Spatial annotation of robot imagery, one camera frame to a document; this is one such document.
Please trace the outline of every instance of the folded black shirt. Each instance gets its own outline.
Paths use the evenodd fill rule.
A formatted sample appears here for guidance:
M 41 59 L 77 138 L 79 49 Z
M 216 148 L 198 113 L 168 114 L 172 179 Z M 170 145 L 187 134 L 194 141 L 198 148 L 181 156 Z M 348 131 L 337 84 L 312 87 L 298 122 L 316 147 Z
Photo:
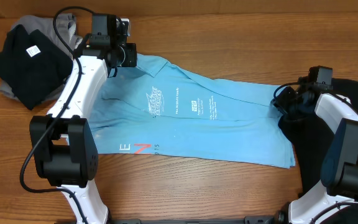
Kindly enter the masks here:
M 0 52 L 0 77 L 29 110 L 62 85 L 72 68 L 71 58 L 41 31 L 28 34 L 18 25 L 7 33 Z

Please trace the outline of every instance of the printed graphic on shirt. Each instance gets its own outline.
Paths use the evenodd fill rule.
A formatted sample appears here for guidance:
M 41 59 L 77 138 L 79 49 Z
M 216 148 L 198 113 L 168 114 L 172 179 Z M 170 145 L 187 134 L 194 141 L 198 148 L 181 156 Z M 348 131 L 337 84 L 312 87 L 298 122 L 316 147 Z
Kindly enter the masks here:
M 197 101 L 192 100 L 191 101 L 191 110 L 194 112 L 197 112 L 197 115 L 203 115 L 204 114 L 204 104 L 203 100 L 197 98 Z
M 214 96 L 211 96 L 209 99 L 209 119 L 216 119 L 217 117 L 216 112 L 216 101 L 214 101 Z
M 128 147 L 126 146 L 127 144 L 124 144 L 124 147 L 122 147 L 122 144 L 119 145 L 120 153 L 131 153 L 131 144 L 128 144 Z M 150 148 L 152 146 L 151 144 L 134 144 L 134 146 L 135 146 L 134 154 L 151 154 L 151 153 L 142 153 L 143 150 Z
M 151 115 L 160 116 L 164 112 L 164 97 L 161 90 L 152 86 L 151 94 L 147 94 L 147 101 L 149 102 L 149 112 Z
M 176 114 L 178 114 L 179 113 L 179 88 L 177 88 L 177 106 L 176 106 L 176 109 L 177 109 Z
M 197 101 L 195 100 L 191 101 L 191 111 L 197 112 Z

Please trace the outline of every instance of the metal bracket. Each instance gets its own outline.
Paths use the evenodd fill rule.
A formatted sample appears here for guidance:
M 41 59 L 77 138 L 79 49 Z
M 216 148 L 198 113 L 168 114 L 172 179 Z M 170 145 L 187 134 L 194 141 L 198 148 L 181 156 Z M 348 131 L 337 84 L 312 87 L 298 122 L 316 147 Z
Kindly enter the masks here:
M 245 217 L 245 224 L 273 224 L 274 217 L 271 215 Z
M 244 224 L 243 218 L 228 218 L 228 219 L 204 219 L 204 220 L 157 220 L 157 221 L 142 221 L 141 224 Z
M 139 219 L 113 220 L 112 224 L 142 224 L 142 222 Z

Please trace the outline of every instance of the gray cloth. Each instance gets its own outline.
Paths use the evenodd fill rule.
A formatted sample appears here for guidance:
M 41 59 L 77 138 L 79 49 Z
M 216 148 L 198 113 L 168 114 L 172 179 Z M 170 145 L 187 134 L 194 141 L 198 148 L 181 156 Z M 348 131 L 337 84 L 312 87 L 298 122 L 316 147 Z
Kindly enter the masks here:
M 56 36 L 55 31 L 53 29 L 53 19 L 51 18 L 39 18 L 36 16 L 23 16 L 17 22 L 15 22 L 11 30 L 15 28 L 17 25 L 21 24 L 24 26 L 27 33 L 31 33 L 34 30 L 39 30 L 45 36 L 47 36 L 52 43 L 54 43 L 60 50 L 65 52 L 72 58 L 72 55 L 69 53 L 68 49 L 63 45 L 63 43 L 59 40 Z M 56 20 L 57 29 L 59 34 L 63 38 L 63 40 L 68 43 L 71 49 L 75 49 L 78 44 L 82 41 L 82 37 L 75 35 L 76 30 L 76 18 L 73 14 L 60 14 Z M 64 86 L 60 86 L 53 92 L 51 92 L 46 98 L 45 101 L 48 100 L 55 100 L 59 98 L 60 94 L 62 93 Z M 5 82 L 1 82 L 0 92 L 9 98 L 19 100 L 15 95 L 12 93 L 12 88 Z

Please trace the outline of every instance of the black fabric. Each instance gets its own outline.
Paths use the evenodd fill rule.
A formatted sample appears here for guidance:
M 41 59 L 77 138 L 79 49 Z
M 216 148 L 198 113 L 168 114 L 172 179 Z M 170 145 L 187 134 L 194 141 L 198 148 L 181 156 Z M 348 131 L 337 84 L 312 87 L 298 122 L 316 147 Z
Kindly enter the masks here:
M 334 91 L 349 97 L 358 110 L 358 82 L 333 79 Z M 320 180 L 321 164 L 331 145 L 334 134 L 328 125 L 315 114 L 300 123 L 286 121 L 278 123 L 284 135 L 295 147 L 301 171 L 303 192 L 306 193 Z M 324 224 L 358 224 L 358 207 L 345 208 L 324 221 Z
M 34 45 L 40 53 L 31 57 L 26 49 Z M 22 25 L 18 25 L 7 33 L 0 52 L 0 77 L 29 110 L 62 85 L 72 68 L 70 57 L 41 31 L 28 34 Z

